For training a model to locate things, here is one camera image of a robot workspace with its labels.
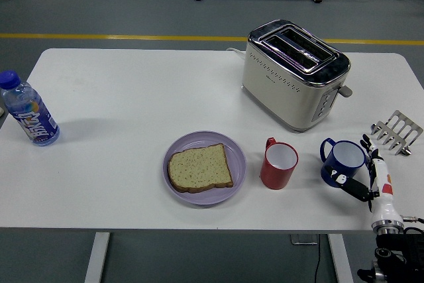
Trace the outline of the robot right hand white shell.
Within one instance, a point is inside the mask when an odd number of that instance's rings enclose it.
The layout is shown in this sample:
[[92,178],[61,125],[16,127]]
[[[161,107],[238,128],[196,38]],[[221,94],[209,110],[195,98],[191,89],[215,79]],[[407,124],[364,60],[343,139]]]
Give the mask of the robot right hand white shell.
[[328,185],[368,203],[375,233],[403,231],[403,219],[393,205],[387,165],[367,135],[362,136],[360,144],[327,138],[321,143],[320,156],[321,177]]

